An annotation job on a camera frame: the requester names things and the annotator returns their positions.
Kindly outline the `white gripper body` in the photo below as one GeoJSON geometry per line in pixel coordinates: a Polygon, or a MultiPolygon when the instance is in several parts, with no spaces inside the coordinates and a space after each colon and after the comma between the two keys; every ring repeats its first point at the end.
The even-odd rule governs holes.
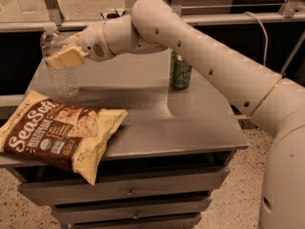
{"type": "Polygon", "coordinates": [[[82,53],[95,62],[114,58],[105,37],[105,25],[105,22],[89,25],[70,37],[73,43],[82,48],[82,53]]]}

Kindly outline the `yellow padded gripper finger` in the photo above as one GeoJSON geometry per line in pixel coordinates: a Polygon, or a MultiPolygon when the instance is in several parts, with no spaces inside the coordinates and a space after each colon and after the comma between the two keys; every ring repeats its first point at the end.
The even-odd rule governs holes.
{"type": "Polygon", "coordinates": [[[56,69],[71,68],[82,65],[87,55],[88,53],[83,51],[81,47],[72,46],[48,56],[46,62],[56,69]]]}

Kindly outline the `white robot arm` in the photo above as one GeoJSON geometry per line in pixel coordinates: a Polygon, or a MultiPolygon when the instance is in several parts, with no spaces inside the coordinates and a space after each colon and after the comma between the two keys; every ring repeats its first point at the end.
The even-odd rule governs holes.
{"type": "Polygon", "coordinates": [[[48,56],[54,68],[171,48],[274,139],[261,192],[261,229],[305,229],[305,90],[194,29],[162,0],[86,27],[48,56]]]}

